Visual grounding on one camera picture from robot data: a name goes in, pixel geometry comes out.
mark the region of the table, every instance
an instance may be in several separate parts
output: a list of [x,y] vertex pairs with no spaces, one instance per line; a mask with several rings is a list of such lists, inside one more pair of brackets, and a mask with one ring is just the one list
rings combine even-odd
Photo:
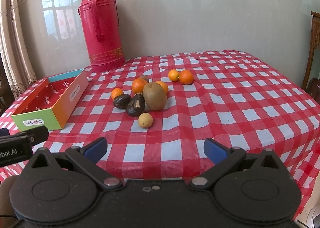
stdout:
[[[192,85],[171,82],[168,71],[189,69]],[[254,56],[234,50],[139,57],[114,71],[85,69],[89,86],[63,130],[50,133],[52,152],[84,146],[103,136],[108,151],[98,165],[118,178],[188,178],[212,166],[203,151],[207,137],[249,152],[272,148],[297,180],[301,211],[320,169],[320,106],[302,89]],[[166,108],[150,112],[154,125],[141,129],[136,118],[114,108],[111,91],[131,93],[132,81],[147,75],[169,86]],[[0,117],[0,128],[17,132],[10,115],[31,86]],[[2,178],[21,172],[24,163],[5,167]]]
[[309,51],[306,73],[304,75],[304,79],[302,83],[303,90],[306,90],[307,88],[311,67],[312,67],[313,55],[315,53],[315,49],[319,48],[319,44],[320,44],[320,14],[316,12],[311,12],[311,15],[313,16],[313,18],[311,20],[310,51]]

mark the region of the checkered tablecloth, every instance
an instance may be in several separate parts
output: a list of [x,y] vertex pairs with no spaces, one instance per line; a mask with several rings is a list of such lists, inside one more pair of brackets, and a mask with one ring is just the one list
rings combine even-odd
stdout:
[[[190,70],[194,83],[171,82],[171,69]],[[320,106],[269,65],[248,53],[225,50],[139,57],[111,72],[86,71],[89,86],[66,127],[52,131],[34,151],[41,146],[64,151],[103,136],[109,145],[101,168],[119,178],[166,179],[192,177],[212,166],[203,150],[207,137],[250,152],[269,147],[297,180],[303,209],[320,169]],[[148,130],[110,99],[116,87],[132,94],[132,81],[142,75],[162,80],[170,90],[165,109],[150,112],[154,124]],[[17,131],[10,115],[35,87],[1,116],[0,128]],[[0,175],[18,174],[23,167],[5,167]]]

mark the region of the orange fruit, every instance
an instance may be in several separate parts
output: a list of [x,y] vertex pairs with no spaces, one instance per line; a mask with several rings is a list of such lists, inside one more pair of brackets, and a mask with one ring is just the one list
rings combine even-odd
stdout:
[[186,85],[191,84],[193,83],[193,75],[189,70],[183,70],[179,74],[179,80],[183,84],[186,84]]
[[160,84],[161,87],[164,89],[164,92],[167,94],[169,91],[168,86],[163,81],[156,81],[156,83]]
[[179,72],[177,70],[171,70],[169,73],[168,73],[168,77],[171,81],[178,81],[179,79]]
[[145,79],[137,78],[132,82],[131,88],[134,93],[142,93],[148,82]]
[[119,96],[121,94],[123,94],[123,90],[121,90],[120,88],[115,88],[111,92],[111,98],[114,100],[115,97],[117,97],[117,96]]

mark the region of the open box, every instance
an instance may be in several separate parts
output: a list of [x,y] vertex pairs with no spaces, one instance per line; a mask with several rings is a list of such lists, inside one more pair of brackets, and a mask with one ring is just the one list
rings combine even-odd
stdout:
[[84,69],[46,78],[36,83],[11,118],[20,131],[39,125],[63,129],[88,84]]

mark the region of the thermos handle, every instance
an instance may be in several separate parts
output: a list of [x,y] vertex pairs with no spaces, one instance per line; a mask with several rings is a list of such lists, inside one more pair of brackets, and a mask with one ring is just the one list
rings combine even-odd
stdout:
[[118,8],[117,8],[117,2],[115,0],[115,5],[116,5],[116,11],[117,11],[117,17],[118,17],[118,24],[119,24],[119,15],[118,15]]
[[90,10],[91,10],[91,15],[93,19],[93,26],[94,26],[94,31],[96,33],[96,37],[98,42],[103,41],[103,35],[101,32],[101,27],[100,27],[100,22],[99,22],[99,17],[97,16],[97,2],[94,0],[93,2],[90,2]]

